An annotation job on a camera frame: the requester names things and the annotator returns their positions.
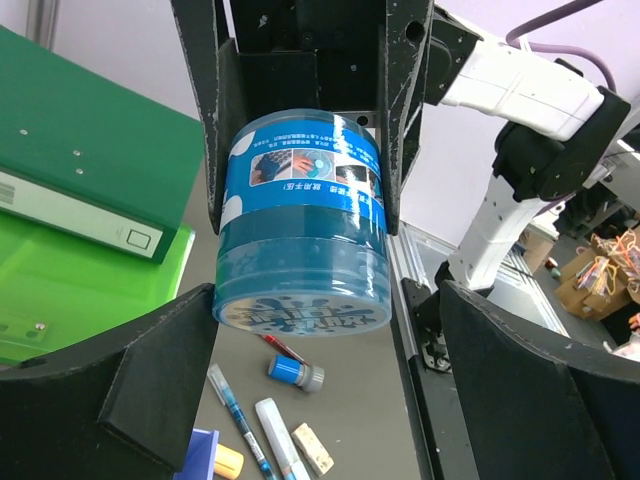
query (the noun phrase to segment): blue box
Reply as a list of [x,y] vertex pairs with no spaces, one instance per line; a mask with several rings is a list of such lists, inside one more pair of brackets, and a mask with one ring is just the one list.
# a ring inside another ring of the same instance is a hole
[[173,480],[211,480],[216,464],[216,448],[220,432],[193,429],[184,469]]

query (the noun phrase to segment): yellow cap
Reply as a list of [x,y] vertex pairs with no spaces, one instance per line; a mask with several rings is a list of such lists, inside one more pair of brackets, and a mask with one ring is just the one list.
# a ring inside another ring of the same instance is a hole
[[240,452],[218,444],[215,466],[217,475],[229,480],[236,480],[242,471],[242,465],[244,465],[244,456]]

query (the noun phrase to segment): cardboard box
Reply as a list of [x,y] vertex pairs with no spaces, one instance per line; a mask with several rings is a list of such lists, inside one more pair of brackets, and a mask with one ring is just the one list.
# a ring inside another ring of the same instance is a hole
[[578,288],[576,275],[597,256],[606,256],[606,252],[592,239],[591,248],[587,248],[560,270],[562,284],[556,289],[556,296],[569,313],[600,321],[632,301],[640,304],[640,292],[630,289],[629,279],[621,268],[617,270],[612,295],[596,295],[585,288]]
[[520,243],[526,249],[522,258],[527,264],[531,273],[535,273],[538,268],[549,258],[554,243],[543,235],[534,231],[524,231],[520,235]]

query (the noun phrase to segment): gray bottle cap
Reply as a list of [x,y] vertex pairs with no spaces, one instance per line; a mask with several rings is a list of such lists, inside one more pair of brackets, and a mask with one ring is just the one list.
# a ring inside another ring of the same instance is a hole
[[324,382],[324,368],[309,365],[306,367],[300,388],[307,393],[319,392]]

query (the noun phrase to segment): red pen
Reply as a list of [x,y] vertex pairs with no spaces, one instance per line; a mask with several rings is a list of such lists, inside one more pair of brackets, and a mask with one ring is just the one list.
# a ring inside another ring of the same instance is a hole
[[294,360],[297,360],[298,362],[302,363],[303,365],[309,365],[305,361],[304,358],[302,358],[296,352],[291,350],[291,348],[287,347],[284,343],[282,343],[280,340],[278,340],[273,335],[261,335],[261,337],[265,342],[267,342],[269,345],[271,345],[274,349],[276,349],[281,354],[283,354],[283,355],[285,355],[285,356],[287,356],[289,358],[293,358]]

